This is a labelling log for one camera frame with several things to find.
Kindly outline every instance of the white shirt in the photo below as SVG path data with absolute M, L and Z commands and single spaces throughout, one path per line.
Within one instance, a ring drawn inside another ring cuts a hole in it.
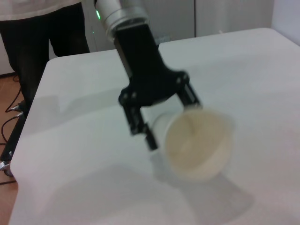
M 81 0 L 0 0 L 0 21 L 45 15 Z

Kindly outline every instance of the person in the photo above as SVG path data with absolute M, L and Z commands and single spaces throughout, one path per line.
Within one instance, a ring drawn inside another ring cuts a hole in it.
M 28 110 L 49 61 L 89 53 L 80 0 L 0 0 L 0 34 Z

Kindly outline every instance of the green indicator light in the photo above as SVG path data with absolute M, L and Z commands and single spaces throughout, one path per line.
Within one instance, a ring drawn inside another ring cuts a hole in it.
M 96 12 L 97 12 L 97 16 L 98 16 L 99 20 L 101 20 L 100 13 L 98 12 L 98 10 L 96 10 Z

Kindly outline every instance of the table surface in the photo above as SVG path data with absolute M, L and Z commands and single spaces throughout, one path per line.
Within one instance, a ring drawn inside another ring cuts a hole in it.
M 189 72 L 204 107 L 231 122 L 233 155 L 222 174 L 180 181 L 143 136 L 130 136 L 116 51 L 57 58 L 12 161 L 11 225 L 300 224 L 300 48 L 257 29 L 160 51 L 169 67 Z

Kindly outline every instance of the wooden floor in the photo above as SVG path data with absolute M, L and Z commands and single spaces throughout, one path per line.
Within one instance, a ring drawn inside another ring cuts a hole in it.
M 5 113 L 6 108 L 16 97 L 19 91 L 20 85 L 18 82 L 14 82 L 12 77 L 0 78 L 0 126 L 8 119 L 15 116 L 17 113 L 9 112 Z M 23 97 L 19 96 L 16 103 L 22 101 Z M 4 128 L 4 134 L 6 139 L 9 138 L 16 121 L 9 122 Z M 2 153 L 4 146 L 0 145 L 0 154 Z M 13 180 L 13 178 L 7 177 L 3 172 L 0 172 L 0 183 Z M 18 192 L 18 185 L 16 183 L 6 184 L 0 186 L 0 225 L 7 225 L 9 218 L 15 203 L 15 198 Z

